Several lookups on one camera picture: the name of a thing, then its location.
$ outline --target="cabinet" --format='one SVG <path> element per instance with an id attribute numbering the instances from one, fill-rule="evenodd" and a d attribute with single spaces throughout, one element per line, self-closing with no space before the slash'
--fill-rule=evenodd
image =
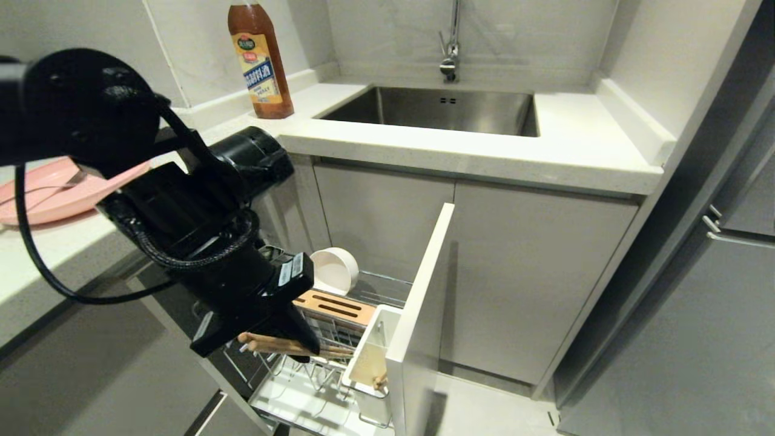
<path id="1" fill-rule="evenodd" d="M 455 204 L 442 357 L 536 384 L 637 205 L 464 181 Z"/>
<path id="2" fill-rule="evenodd" d="M 293 176 L 253 201 L 253 209 L 261 218 L 261 233 L 266 242 L 294 253 L 312 253 L 331 247 L 313 158 L 301 154 L 289 156 Z"/>
<path id="3" fill-rule="evenodd" d="M 454 181 L 337 164 L 317 164 L 315 177 L 331 245 L 352 253 L 361 271 L 410 282 Z M 405 301 L 408 287 L 361 274 L 357 291 L 390 303 Z"/>
<path id="4" fill-rule="evenodd" d="M 184 434 L 218 388 L 189 353 L 141 302 L 72 306 L 3 356 L 2 433 Z"/>

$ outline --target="faucet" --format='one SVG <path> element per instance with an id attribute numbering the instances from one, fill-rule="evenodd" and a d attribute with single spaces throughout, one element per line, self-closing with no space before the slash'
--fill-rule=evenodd
<path id="1" fill-rule="evenodd" d="M 460 0 L 452 0 L 452 24 L 449 27 L 449 41 L 444 41 L 444 35 L 439 31 L 441 39 L 441 53 L 444 60 L 441 61 L 439 69 L 444 74 L 444 83 L 455 83 L 458 80 L 457 75 L 457 55 L 459 47 L 457 46 L 457 25 L 460 22 Z"/>

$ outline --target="bottle label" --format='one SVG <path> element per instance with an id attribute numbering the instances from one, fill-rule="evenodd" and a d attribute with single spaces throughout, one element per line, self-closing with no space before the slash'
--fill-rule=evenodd
<path id="1" fill-rule="evenodd" d="M 253 103 L 282 103 L 283 97 L 274 76 L 267 37 L 263 34 L 237 33 L 232 35 L 232 40 Z"/>

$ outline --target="stainless steel sink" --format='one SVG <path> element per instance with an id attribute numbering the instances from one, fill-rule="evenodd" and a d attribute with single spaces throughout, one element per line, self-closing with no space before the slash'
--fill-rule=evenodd
<path id="1" fill-rule="evenodd" d="M 376 87 L 319 118 L 524 137 L 539 135 L 532 95 L 507 92 Z"/>

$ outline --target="pink tray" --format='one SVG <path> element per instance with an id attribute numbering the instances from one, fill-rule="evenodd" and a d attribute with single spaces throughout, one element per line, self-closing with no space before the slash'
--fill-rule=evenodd
<path id="1" fill-rule="evenodd" d="M 69 189 L 46 188 L 29 192 L 25 196 L 29 223 L 50 223 L 93 209 L 100 200 L 148 171 L 149 167 L 150 163 L 144 162 L 108 180 L 87 175 L 81 183 Z M 78 167 L 70 158 L 63 157 L 28 171 L 25 190 L 29 191 L 40 186 L 64 185 L 76 173 L 78 173 Z M 13 198 L 13 186 L 13 181 L 0 186 L 0 202 Z M 19 224 L 16 220 L 16 202 L 13 200 L 0 204 L 0 223 Z"/>

